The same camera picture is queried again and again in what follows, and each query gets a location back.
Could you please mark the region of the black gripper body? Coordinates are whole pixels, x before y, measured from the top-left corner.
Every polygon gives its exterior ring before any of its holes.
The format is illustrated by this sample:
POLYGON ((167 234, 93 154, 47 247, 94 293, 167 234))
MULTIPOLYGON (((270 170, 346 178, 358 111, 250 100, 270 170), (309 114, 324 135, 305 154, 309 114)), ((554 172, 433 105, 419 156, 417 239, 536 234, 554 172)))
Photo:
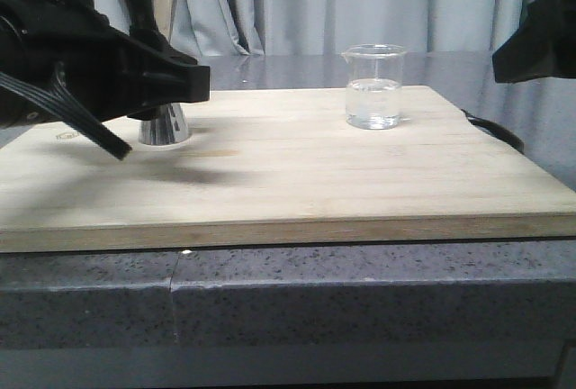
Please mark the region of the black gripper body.
POLYGON ((49 89, 61 64, 68 91, 104 122, 130 112, 121 51, 128 37, 93 0, 1 0, 1 70, 49 89))
POLYGON ((526 18, 492 55, 495 81, 575 78, 575 0, 534 0, 526 18))

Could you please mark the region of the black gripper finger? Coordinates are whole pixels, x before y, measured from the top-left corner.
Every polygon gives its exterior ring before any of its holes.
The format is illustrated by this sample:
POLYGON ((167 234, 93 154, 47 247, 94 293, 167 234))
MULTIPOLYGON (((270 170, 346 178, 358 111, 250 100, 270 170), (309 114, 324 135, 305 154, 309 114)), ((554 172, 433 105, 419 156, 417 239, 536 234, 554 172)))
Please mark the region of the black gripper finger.
POLYGON ((135 31, 158 30, 153 0, 123 0, 130 20, 130 34, 135 31))
POLYGON ((131 31, 133 43, 121 67, 127 116, 158 118, 162 107, 199 103, 210 99, 211 70, 197 59, 173 48, 157 31, 131 31))

